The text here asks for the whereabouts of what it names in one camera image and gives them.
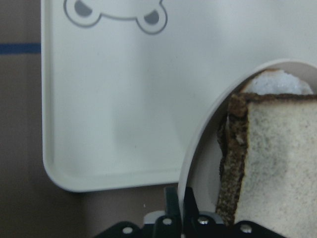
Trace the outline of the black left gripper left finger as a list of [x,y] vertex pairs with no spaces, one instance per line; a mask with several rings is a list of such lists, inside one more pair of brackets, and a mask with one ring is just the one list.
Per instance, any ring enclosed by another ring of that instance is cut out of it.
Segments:
[[164,189],[165,213],[154,224],[154,238],[180,238],[182,232],[179,200],[175,187]]

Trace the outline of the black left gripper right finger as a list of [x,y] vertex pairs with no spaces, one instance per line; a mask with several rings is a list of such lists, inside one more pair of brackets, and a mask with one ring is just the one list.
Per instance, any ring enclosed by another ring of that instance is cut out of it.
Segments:
[[183,200],[183,234],[186,238],[223,237],[221,217],[216,213],[199,211],[191,187],[186,187]]

